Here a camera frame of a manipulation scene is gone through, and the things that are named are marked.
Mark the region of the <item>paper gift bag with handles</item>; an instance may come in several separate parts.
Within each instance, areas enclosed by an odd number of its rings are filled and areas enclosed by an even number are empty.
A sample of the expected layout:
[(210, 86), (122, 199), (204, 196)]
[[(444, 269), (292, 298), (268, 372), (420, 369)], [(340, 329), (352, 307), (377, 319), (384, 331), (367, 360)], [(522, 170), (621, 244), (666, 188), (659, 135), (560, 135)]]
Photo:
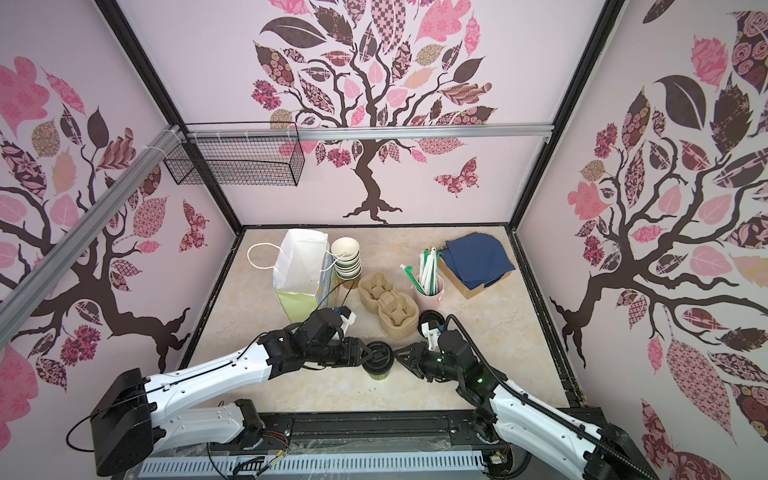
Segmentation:
[[(278, 251), (272, 265), (252, 258), (254, 251), (270, 247)], [(330, 252), (328, 235), (310, 229), (289, 229), (280, 245), (261, 242), (246, 251), (249, 264), (257, 270), (272, 271), (272, 285), (278, 302), (291, 323), (303, 322), (327, 303), (332, 289), (336, 259)]]

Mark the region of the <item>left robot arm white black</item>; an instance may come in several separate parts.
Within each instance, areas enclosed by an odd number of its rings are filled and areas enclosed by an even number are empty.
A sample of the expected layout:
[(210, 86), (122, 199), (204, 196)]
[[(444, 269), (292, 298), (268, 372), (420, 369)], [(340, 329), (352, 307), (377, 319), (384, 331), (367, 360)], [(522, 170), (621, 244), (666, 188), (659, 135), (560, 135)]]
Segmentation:
[(90, 414), (96, 473), (122, 473), (171, 438), (170, 422), (197, 405), (251, 384), (301, 370), (358, 367), (373, 357), (363, 340), (346, 335), (347, 307), (316, 310), (303, 322), (263, 332), (246, 347), (206, 363), (145, 377), (118, 375)]

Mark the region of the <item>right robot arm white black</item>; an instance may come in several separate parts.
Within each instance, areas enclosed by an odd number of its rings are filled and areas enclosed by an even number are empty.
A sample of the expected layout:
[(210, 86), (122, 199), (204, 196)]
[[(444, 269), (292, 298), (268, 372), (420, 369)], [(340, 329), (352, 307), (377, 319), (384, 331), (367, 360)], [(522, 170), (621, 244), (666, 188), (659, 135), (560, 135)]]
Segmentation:
[(492, 367), (458, 330), (437, 347), (422, 341), (394, 351), (395, 359), (428, 382), (454, 382), (475, 407), (480, 438), (522, 448), (568, 479), (655, 479), (657, 474), (621, 428), (595, 425), (551, 407)]

